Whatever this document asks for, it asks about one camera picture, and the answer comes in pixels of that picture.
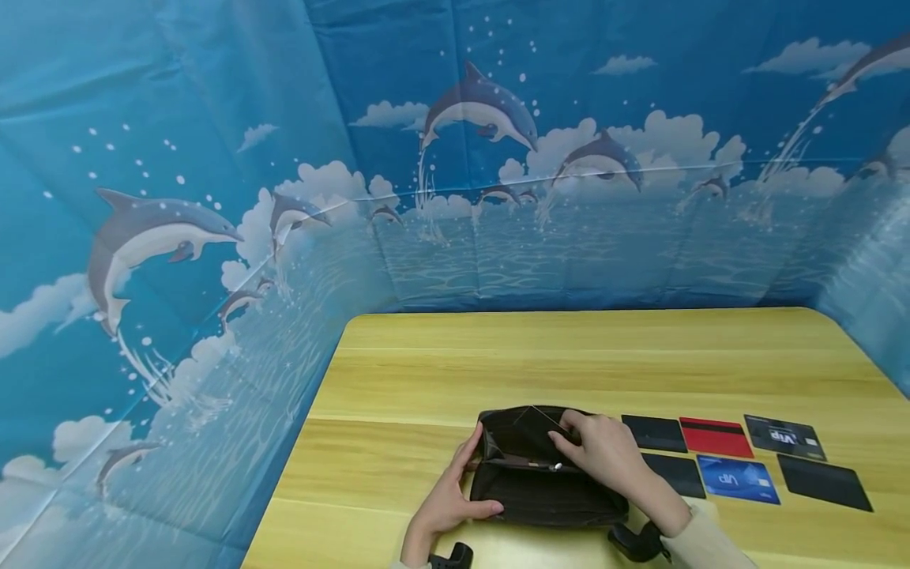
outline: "jumping dolphin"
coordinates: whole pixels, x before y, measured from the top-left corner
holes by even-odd
[[[519,197],[519,198],[527,199],[528,201],[532,201],[532,202],[534,202],[535,204],[538,203],[538,201],[539,201],[539,200],[537,199],[537,196],[534,194],[534,192],[531,191],[531,190],[529,190],[529,189],[526,189],[526,190],[524,190],[523,192],[521,192],[521,193],[518,195],[518,197]]]
[[[601,172],[596,176],[605,180],[622,175],[635,185],[639,193],[642,192],[641,165],[632,152],[610,137],[606,128],[602,128],[594,140],[576,148],[562,161],[553,183],[568,168],[591,168]]]
[[[109,454],[107,461],[104,466],[101,467],[101,471],[95,479],[95,487],[98,490],[98,495],[102,498],[107,495],[107,478],[113,471],[142,461],[147,454],[158,448],[161,448],[161,444],[157,442],[142,441],[130,444],[122,449],[107,451]]]
[[[477,200],[477,203],[481,203],[486,198],[497,198],[502,201],[510,201],[518,205],[518,196],[515,194],[515,190],[508,186],[491,186],[489,188],[484,188],[480,192],[480,199]]]
[[[723,179],[723,176],[715,176],[709,180],[705,180],[701,184],[695,186],[692,193],[695,193],[700,189],[707,189],[711,192],[712,196],[720,196],[722,199],[727,199],[727,196],[730,194],[730,185]]]
[[[436,101],[423,125],[420,151],[439,135],[436,128],[466,120],[479,127],[478,133],[491,142],[510,137],[529,150],[537,151],[537,126],[531,113],[509,89],[499,86],[465,62],[465,76]]]
[[[225,303],[218,309],[218,317],[221,319],[221,327],[228,329],[228,316],[245,306],[254,304],[263,299],[262,295],[252,290],[237,290],[232,292]]]
[[[116,336],[129,302],[114,296],[114,287],[124,273],[146,259],[181,247],[192,248],[196,260],[206,243],[243,240],[226,219],[182,199],[133,198],[108,188],[96,192],[114,211],[95,234],[88,260],[88,289],[104,315],[101,326],[111,337]]]
[[[398,223],[399,225],[402,225],[402,226],[404,225],[404,221],[401,219],[401,216],[398,214],[398,212],[395,211],[394,209],[390,208],[387,205],[383,205],[382,207],[377,208],[376,211],[374,211],[369,216],[370,221],[372,221],[373,219],[376,219],[376,218],[383,218],[383,219],[387,219],[388,221],[391,221],[393,223]]]
[[[272,250],[277,252],[278,245],[284,244],[289,231],[299,229],[307,219],[314,219],[320,223],[331,226],[329,218],[316,206],[297,196],[272,194],[272,219],[268,228],[272,230]]]
[[[256,292],[262,294],[263,292],[270,290],[275,286],[275,281],[272,279],[266,279],[265,277],[259,277],[259,284],[256,285]]]
[[[856,90],[856,80],[877,67],[895,65],[910,67],[910,33],[899,36],[860,57],[815,104],[821,108],[845,93]]]

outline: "black card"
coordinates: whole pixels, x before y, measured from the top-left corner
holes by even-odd
[[[691,498],[705,497],[702,476],[698,473],[698,465],[694,460],[647,452],[642,452],[642,457],[651,470],[670,483],[677,493]]]
[[[746,415],[745,424],[756,448],[827,462],[815,429],[809,425],[754,415]]]
[[[688,452],[680,422],[675,419],[623,415],[622,422],[632,430],[635,442],[641,449]]]
[[[791,493],[872,512],[872,505],[855,471],[785,454],[778,454],[777,460]]]

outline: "tabletop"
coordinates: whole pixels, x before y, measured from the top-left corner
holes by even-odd
[[[781,505],[708,494],[710,515],[764,567],[907,567],[910,405],[808,309],[382,314],[346,328],[244,569],[384,568],[478,413],[523,404],[619,416],[745,414],[813,425],[859,474],[875,512],[789,493]],[[440,540],[474,569],[629,564],[603,531],[477,522]]]

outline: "blue backdrop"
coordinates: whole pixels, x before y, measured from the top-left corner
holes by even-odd
[[[234,567],[346,322],[802,305],[910,392],[902,0],[0,18],[0,567]]]

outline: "card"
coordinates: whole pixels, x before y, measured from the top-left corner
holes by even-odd
[[[794,494],[872,512],[856,471],[778,454],[787,490]]]
[[[694,460],[681,456],[642,453],[644,461],[682,496],[706,498],[702,476]]]
[[[622,422],[632,431],[640,449],[688,452],[680,422],[675,419],[623,415]]]
[[[768,469],[760,462],[698,455],[704,487],[717,496],[780,504]]]
[[[752,447],[738,422],[681,417],[682,435],[690,451],[753,458]]]
[[[745,425],[756,448],[827,462],[815,429],[809,425],[754,415],[745,416]]]

